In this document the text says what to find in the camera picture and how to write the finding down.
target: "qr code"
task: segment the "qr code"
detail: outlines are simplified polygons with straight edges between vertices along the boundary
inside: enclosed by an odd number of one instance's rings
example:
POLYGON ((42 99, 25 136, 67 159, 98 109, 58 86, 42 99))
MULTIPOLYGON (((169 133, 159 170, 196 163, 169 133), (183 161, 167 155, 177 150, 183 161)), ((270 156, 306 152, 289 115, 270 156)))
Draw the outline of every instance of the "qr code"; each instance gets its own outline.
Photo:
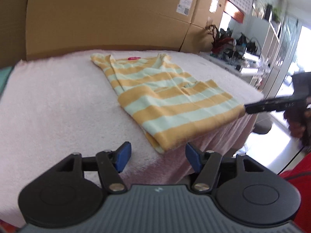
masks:
POLYGON ((188 16, 189 15, 189 9, 185 8, 185 15, 188 16))

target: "red clothing tag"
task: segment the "red clothing tag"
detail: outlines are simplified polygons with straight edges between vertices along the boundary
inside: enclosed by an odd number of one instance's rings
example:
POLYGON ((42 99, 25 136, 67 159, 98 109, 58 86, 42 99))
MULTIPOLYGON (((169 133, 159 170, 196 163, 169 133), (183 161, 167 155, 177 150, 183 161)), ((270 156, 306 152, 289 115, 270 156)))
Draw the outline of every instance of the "red clothing tag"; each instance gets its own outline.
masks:
POLYGON ((140 57, 130 57, 130 58, 128 58, 128 60, 139 60, 139 59, 141 59, 140 57))

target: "red clothing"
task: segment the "red clothing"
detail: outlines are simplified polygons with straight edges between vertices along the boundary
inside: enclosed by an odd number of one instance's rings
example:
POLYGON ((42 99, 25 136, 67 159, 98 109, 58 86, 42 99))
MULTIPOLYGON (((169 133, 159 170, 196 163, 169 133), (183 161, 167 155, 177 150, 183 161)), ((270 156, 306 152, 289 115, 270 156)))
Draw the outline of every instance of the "red clothing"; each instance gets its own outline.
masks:
POLYGON ((301 206, 294 222, 306 233, 311 233, 311 153, 293 170, 280 174, 294 185, 301 195, 301 206))

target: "tiled floor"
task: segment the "tiled floor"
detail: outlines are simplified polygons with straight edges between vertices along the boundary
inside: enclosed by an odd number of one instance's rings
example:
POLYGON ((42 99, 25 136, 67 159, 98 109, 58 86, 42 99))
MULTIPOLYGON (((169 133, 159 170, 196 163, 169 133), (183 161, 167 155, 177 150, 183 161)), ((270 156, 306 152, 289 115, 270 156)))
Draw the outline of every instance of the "tiled floor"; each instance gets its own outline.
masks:
MULTIPOLYGON (((251 133, 246 147, 247 155, 275 173, 281 171, 300 149, 299 141, 275 123, 266 135, 251 133)), ((301 152, 287 169, 294 168, 303 156, 304 153, 301 152)))

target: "metal bolt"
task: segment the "metal bolt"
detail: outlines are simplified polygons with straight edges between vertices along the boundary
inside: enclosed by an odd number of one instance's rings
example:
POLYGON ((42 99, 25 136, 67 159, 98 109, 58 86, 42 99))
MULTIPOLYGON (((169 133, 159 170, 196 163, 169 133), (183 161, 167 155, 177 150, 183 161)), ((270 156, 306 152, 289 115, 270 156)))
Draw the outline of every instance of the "metal bolt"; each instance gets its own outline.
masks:
POLYGON ((197 183, 194 185, 194 188, 197 191, 203 192, 203 191, 207 191, 208 189, 210 189, 210 186, 204 183, 197 183))
POLYGON ((123 191, 125 186, 121 183, 113 183, 109 186, 109 189, 114 192, 123 191))

